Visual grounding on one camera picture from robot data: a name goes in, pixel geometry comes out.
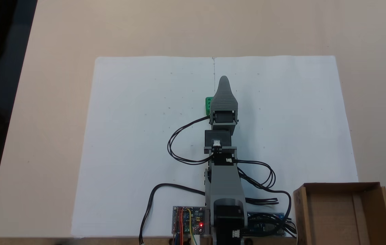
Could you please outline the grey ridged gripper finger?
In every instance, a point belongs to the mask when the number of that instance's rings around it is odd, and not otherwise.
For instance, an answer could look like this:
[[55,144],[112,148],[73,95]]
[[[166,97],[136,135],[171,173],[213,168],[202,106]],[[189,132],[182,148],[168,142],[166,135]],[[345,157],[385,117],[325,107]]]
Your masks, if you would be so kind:
[[215,95],[210,103],[210,112],[237,111],[238,102],[232,93],[227,76],[221,76]]

